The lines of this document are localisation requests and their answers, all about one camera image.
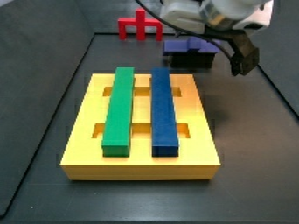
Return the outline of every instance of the toy block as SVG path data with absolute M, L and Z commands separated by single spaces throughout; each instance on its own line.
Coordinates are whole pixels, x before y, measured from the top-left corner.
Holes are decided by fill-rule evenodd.
M 195 37 L 163 43 L 163 56 L 169 56 L 171 67 L 211 68 L 219 51 L 215 45 Z
M 145 10 L 139 8 L 135 10 L 135 18 L 121 17 L 117 20 L 119 38 L 127 39 L 127 26 L 135 26 L 136 28 L 136 39 L 145 40 L 145 27 L 156 27 L 156 41 L 163 40 L 163 25 L 157 19 L 145 18 Z
M 151 74 L 135 74 L 129 157 L 100 147 L 115 75 L 93 73 L 60 167 L 72 180 L 212 179 L 220 161 L 191 74 L 171 74 L 179 157 L 152 157 Z
M 116 69 L 101 140 L 104 157 L 128 157 L 131 142 L 135 69 Z
M 173 95 L 167 68 L 152 70 L 152 156 L 179 156 Z

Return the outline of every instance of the blue bar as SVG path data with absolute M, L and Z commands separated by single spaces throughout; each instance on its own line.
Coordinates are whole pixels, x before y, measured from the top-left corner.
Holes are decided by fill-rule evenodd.
M 167 68 L 152 70 L 152 156 L 179 156 L 173 95 Z

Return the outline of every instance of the blue block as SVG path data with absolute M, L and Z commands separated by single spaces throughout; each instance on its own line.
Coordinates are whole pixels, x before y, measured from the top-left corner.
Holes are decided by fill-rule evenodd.
M 173 112 L 171 77 L 167 68 L 152 70 L 152 156 L 177 157 L 179 137 Z
M 163 42 L 163 56 L 171 56 L 175 53 L 213 53 L 216 54 L 220 49 L 205 40 L 189 37 L 184 40 L 165 40 Z

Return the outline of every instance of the purple block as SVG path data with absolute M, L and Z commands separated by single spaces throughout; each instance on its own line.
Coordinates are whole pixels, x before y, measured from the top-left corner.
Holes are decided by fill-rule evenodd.
M 189 37 L 185 40 L 165 40 L 163 42 L 163 56 L 169 56 L 173 53 L 217 53 L 219 48 L 200 38 Z

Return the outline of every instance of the black table surface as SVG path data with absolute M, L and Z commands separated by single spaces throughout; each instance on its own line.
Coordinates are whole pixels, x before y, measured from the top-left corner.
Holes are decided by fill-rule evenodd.
M 172 70 L 193 74 L 221 162 L 215 178 L 68 180 L 59 164 L 92 73 L 148 74 L 167 67 L 161 48 L 152 36 L 96 35 L 1 221 L 299 221 L 296 117 L 258 68 L 231 76 L 221 53 L 211 70 Z

